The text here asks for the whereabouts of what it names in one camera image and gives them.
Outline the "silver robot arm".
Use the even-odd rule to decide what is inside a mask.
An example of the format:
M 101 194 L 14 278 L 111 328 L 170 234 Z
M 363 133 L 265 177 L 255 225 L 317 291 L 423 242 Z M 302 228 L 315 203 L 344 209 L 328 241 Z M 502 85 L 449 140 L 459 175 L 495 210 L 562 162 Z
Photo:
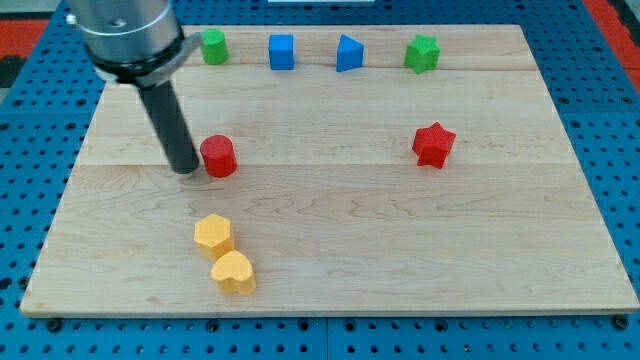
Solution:
M 134 86 L 171 169 L 188 174 L 199 158 L 171 77 L 202 45 L 187 36 L 170 0 L 68 0 L 67 23 L 106 82 Z

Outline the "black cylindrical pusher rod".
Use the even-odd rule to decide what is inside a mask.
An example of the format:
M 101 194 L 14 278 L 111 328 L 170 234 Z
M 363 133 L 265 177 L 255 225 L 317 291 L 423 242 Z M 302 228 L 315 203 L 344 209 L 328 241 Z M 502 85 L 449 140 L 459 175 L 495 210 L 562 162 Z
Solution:
M 199 158 L 170 81 L 138 90 L 145 111 L 171 169 L 188 174 L 199 166 Z

